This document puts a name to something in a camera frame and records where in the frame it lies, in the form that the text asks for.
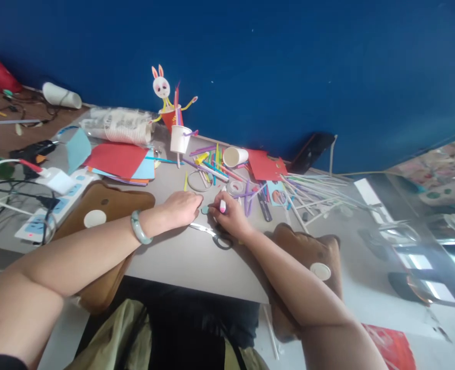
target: white charger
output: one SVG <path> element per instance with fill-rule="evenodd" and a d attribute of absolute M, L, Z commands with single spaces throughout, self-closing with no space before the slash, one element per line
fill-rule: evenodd
<path fill-rule="evenodd" d="M 43 168 L 38 175 L 39 177 L 35 179 L 36 183 L 45 185 L 61 195 L 65 195 L 77 184 L 69 175 L 56 167 Z"/>

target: hand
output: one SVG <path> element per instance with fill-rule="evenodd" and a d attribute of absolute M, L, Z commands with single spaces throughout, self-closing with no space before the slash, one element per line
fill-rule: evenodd
<path fill-rule="evenodd" d="M 186 226 L 198 217 L 198 207 L 202 204 L 203 197 L 191 192 L 176 192 L 167 200 L 152 209 L 140 214 L 140 223 L 148 237 L 163 232 Z"/>
<path fill-rule="evenodd" d="M 227 211 L 225 214 L 219 211 L 221 200 L 226 202 Z M 208 212 L 219 221 L 229 234 L 242 242 L 254 231 L 253 226 L 250 225 L 244 215 L 241 205 L 225 191 L 217 194 L 213 207 L 210 207 Z"/>

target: paper rabbit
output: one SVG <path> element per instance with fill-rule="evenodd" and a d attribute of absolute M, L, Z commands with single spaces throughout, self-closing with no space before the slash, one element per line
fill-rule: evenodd
<path fill-rule="evenodd" d="M 167 112 L 172 112 L 174 111 L 174 105 L 171 103 L 169 100 L 169 94 L 171 93 L 171 86 L 169 85 L 169 82 L 164 78 L 164 70 L 162 69 L 162 66 L 159 64 L 159 73 L 157 73 L 157 70 L 155 67 L 152 67 L 152 74 L 154 75 L 154 92 L 155 94 L 161 98 L 164 101 L 164 106 L 161 110 L 159 110 L 159 114 L 167 113 Z M 184 108 L 181 108 L 181 110 L 187 110 L 191 104 L 196 102 L 198 100 L 198 96 L 194 97 L 191 99 L 191 101 L 188 103 L 187 106 Z M 160 115 L 157 119 L 155 119 L 153 122 L 160 121 L 162 118 L 162 115 Z"/>

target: gray tabletop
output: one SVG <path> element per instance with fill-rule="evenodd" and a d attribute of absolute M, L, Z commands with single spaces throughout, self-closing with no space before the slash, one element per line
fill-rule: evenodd
<path fill-rule="evenodd" d="M 188 146 L 188 153 L 213 143 L 203 138 L 193 137 Z M 165 153 L 169 159 L 175 155 Z M 59 160 L 61 154 L 53 153 L 52 163 Z M 108 185 L 121 190 L 143 190 L 155 196 L 156 204 L 163 203 L 173 192 L 184 188 L 185 172 L 192 172 L 194 168 L 183 165 L 180 169 L 174 164 L 162 163 L 156 170 L 156 178 L 146 187 L 126 185 L 110 179 L 105 180 Z M 239 173 L 248 176 L 245 169 Z M 223 182 L 217 181 L 204 196 L 203 205 L 213 201 L 221 190 Z M 28 193 L 49 194 L 42 186 L 24 185 L 23 191 Z M 40 206 L 33 199 L 15 199 L 16 207 L 34 212 Z M 281 222 L 287 222 L 288 212 L 283 207 L 272 207 L 271 222 L 263 218 L 258 202 L 253 203 L 249 221 L 260 231 L 272 232 Z M 27 253 L 36 248 L 32 243 L 14 237 L 16 231 L 27 220 L 28 216 L 5 212 L 0 217 L 0 249 Z M 299 230 L 299 224 L 292 211 L 290 213 L 292 225 Z M 208 225 L 207 216 L 200 213 L 195 221 L 201 225 Z M 177 229 L 154 238 L 153 242 L 137 250 L 127 272 L 127 275 L 152 281 L 173 284 L 177 286 L 197 289 L 206 292 L 226 295 L 250 301 L 268 303 L 267 281 L 258 263 L 243 246 L 235 246 L 225 251 L 215 246 L 210 235 L 192 228 Z"/>

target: blue wall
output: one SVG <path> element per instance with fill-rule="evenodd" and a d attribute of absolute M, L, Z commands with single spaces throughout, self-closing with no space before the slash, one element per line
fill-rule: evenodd
<path fill-rule="evenodd" d="M 336 133 L 335 172 L 455 137 L 455 0 L 6 0 L 0 59 L 23 84 L 150 110 L 160 63 L 183 104 L 199 96 L 184 118 L 201 135 L 292 159 Z"/>

